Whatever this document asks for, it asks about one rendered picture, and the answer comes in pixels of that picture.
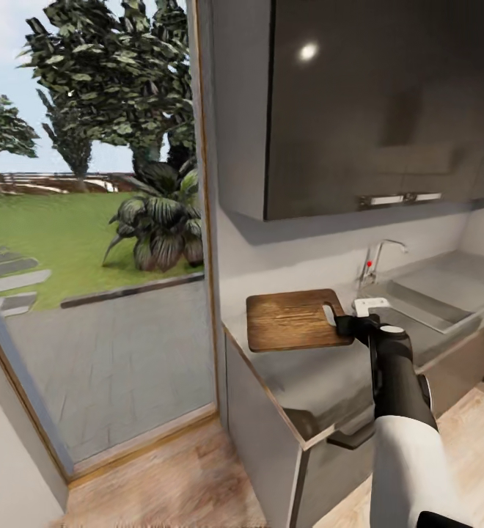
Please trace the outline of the cutting board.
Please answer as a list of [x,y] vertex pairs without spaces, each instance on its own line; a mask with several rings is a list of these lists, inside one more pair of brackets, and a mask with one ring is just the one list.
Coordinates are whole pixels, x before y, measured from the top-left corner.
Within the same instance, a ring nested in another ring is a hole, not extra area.
[[322,308],[346,316],[330,287],[246,298],[247,340],[253,353],[348,346],[355,337],[341,337]]

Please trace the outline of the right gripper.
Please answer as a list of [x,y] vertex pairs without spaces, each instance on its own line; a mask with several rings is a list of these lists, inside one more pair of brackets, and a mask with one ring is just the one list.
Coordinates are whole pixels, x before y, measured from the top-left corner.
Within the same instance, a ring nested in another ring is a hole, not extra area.
[[337,334],[341,337],[355,337],[359,340],[359,330],[365,323],[380,323],[380,316],[376,313],[369,317],[339,316],[334,317],[337,323]]

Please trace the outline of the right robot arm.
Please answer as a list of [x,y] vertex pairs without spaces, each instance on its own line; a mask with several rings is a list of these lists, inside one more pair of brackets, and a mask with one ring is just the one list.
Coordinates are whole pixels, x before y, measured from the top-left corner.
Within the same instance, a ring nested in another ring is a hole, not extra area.
[[415,374],[405,329],[370,309],[385,298],[356,299],[334,317],[337,334],[369,347],[374,408],[370,528],[474,528],[433,417],[430,385]]

